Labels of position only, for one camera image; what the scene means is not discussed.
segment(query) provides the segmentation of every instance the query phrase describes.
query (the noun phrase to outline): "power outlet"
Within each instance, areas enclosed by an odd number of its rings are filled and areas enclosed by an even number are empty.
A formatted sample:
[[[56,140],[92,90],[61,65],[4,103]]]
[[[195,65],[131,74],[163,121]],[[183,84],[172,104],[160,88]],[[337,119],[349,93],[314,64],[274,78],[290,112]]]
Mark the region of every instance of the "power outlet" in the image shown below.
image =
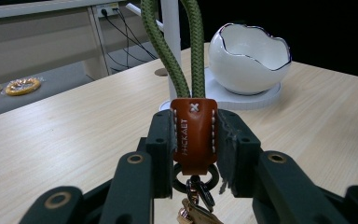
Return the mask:
[[[101,4],[97,5],[97,15],[98,18],[104,18],[104,15],[102,13],[103,9],[106,10],[107,16],[114,16],[117,15],[117,11],[115,9],[118,9],[118,3],[107,3],[107,4]]]

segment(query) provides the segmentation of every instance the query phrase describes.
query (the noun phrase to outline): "floor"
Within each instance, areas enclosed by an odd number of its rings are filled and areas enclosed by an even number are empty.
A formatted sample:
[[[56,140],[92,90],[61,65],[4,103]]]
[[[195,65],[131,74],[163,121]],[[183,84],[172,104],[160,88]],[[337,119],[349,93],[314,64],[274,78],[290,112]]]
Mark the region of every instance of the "floor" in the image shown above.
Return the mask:
[[[153,61],[158,57],[150,42],[142,43],[141,47],[133,46],[128,49],[110,52],[109,56],[107,61],[112,71],[111,76],[119,71]],[[41,86],[36,91],[21,96],[10,96],[5,91],[0,91],[0,114],[93,81],[85,75],[82,62],[68,64],[47,72],[35,74],[32,77],[36,77],[41,81]],[[7,84],[2,84],[3,89],[5,89]]]

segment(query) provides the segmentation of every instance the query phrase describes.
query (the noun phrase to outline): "brown leather tag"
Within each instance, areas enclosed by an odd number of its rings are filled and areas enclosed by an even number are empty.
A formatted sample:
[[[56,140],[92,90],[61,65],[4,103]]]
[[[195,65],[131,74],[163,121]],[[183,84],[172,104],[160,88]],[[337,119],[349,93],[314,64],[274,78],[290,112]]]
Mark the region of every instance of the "brown leather tag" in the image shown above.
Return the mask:
[[[171,102],[177,149],[173,159],[183,175],[207,175],[217,160],[217,102],[206,98],[177,98]]]

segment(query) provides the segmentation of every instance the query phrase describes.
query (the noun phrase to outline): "white ceramic bowl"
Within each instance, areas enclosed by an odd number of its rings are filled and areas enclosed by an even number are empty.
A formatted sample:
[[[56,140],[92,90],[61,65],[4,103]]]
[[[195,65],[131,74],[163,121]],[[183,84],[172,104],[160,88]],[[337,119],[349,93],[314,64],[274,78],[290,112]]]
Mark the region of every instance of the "white ceramic bowl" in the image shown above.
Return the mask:
[[[251,95],[281,82],[292,62],[290,49],[279,37],[257,26],[227,23],[208,49],[214,79],[228,91]]]

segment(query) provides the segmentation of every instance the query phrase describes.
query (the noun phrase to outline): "green rope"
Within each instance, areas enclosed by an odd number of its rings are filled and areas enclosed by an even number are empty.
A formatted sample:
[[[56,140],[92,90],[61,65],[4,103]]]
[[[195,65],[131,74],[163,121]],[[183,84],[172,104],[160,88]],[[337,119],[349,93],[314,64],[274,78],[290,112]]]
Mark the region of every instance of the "green rope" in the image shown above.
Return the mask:
[[[191,86],[193,98],[205,97],[204,75],[204,33],[202,18],[197,0],[181,0],[185,7],[189,27],[191,43]],[[178,97],[191,97],[185,75],[176,61],[172,51],[158,28],[155,18],[155,0],[142,0],[141,15],[145,30],[150,42],[158,53],[159,58],[170,74],[173,86]]]

